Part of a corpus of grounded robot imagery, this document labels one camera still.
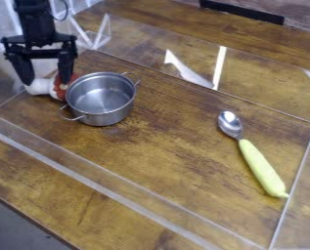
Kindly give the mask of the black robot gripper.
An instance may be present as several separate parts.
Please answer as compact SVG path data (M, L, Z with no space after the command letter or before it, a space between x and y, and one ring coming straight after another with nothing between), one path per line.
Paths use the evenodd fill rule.
M78 56L76 37L55 29L48 0L13 0L21 35L1 37L4 56L11 62L21 82L29 86L33 69L29 59L56 59L63 84L71 81L74 58Z

